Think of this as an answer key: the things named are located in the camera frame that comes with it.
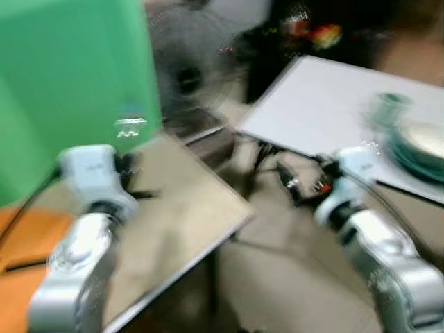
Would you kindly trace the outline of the beige wooden table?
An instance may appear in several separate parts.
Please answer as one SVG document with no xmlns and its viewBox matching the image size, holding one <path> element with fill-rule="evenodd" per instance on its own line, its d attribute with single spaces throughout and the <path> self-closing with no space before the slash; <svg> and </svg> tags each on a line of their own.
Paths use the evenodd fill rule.
<svg viewBox="0 0 444 333">
<path fill-rule="evenodd" d="M 26 333 L 126 333 L 158 326 L 147 315 L 161 297 L 253 213 L 248 203 L 174 137 L 161 135 L 139 153 L 131 188 L 156 190 L 136 200 L 127 219 L 110 203 L 80 210 L 58 159 L 31 200 L 0 208 L 0 244 L 31 210 L 73 221 L 43 262 L 46 276 L 26 311 Z"/>
</svg>

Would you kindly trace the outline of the white folding table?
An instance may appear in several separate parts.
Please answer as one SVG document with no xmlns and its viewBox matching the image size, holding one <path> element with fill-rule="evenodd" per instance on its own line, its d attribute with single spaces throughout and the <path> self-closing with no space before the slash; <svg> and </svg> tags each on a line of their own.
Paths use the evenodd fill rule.
<svg viewBox="0 0 444 333">
<path fill-rule="evenodd" d="M 381 93 L 406 96 L 408 120 L 434 125 L 444 121 L 441 87 L 327 58 L 292 61 L 237 127 L 259 146 L 244 176 L 244 196 L 254 192 L 264 159 L 279 151 L 313 157 L 371 142 L 367 114 Z"/>
</svg>

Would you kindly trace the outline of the pale green cup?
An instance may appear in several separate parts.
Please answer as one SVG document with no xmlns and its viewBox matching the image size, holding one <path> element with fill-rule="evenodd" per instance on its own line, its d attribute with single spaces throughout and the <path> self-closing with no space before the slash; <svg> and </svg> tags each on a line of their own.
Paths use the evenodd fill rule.
<svg viewBox="0 0 444 333">
<path fill-rule="evenodd" d="M 368 129 L 375 134 L 396 130 L 400 117 L 412 108 L 413 99 L 396 92 L 377 93 L 371 99 L 366 114 Z"/>
</svg>

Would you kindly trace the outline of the teal plate with cream inside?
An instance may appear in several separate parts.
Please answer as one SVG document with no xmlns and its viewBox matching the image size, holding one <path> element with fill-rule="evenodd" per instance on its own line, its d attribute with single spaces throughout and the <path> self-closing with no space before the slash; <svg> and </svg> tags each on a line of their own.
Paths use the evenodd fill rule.
<svg viewBox="0 0 444 333">
<path fill-rule="evenodd" d="M 409 121 L 384 131 L 388 155 L 413 177 L 432 186 L 444 184 L 444 139 L 441 128 Z"/>
</svg>

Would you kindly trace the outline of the green screen panel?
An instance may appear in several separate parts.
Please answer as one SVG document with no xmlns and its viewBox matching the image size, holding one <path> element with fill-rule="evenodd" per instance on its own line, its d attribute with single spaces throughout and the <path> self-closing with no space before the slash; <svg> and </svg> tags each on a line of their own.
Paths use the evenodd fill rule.
<svg viewBox="0 0 444 333">
<path fill-rule="evenodd" d="M 161 132 L 145 0 L 0 0 L 0 207 L 70 146 Z"/>
</svg>

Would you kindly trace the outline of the orange place mat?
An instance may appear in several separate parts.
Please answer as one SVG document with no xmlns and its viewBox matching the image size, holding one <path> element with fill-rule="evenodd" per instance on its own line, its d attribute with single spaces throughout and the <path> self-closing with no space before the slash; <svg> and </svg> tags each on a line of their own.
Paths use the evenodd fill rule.
<svg viewBox="0 0 444 333">
<path fill-rule="evenodd" d="M 70 214 L 31 210 L 0 244 L 0 333 L 26 333 L 28 304 L 46 276 L 43 262 L 72 221 Z"/>
</svg>

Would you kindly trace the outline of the black equipment with coloured lights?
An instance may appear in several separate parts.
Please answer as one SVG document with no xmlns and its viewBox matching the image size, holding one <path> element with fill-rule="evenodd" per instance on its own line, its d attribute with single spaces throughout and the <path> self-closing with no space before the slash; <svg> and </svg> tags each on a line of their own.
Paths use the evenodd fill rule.
<svg viewBox="0 0 444 333">
<path fill-rule="evenodd" d="M 302 56 L 383 69 L 442 16 L 443 0 L 270 0 L 266 18 L 232 45 L 246 67 L 242 101 L 257 102 Z"/>
</svg>

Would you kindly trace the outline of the black pedestal fan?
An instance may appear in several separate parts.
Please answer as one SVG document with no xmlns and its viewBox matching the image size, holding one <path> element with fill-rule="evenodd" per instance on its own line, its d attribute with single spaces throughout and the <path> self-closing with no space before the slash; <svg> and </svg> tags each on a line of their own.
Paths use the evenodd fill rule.
<svg viewBox="0 0 444 333">
<path fill-rule="evenodd" d="M 240 76 L 234 39 L 244 27 L 212 0 L 146 4 L 164 129 L 186 145 L 223 130 L 216 109 Z"/>
</svg>

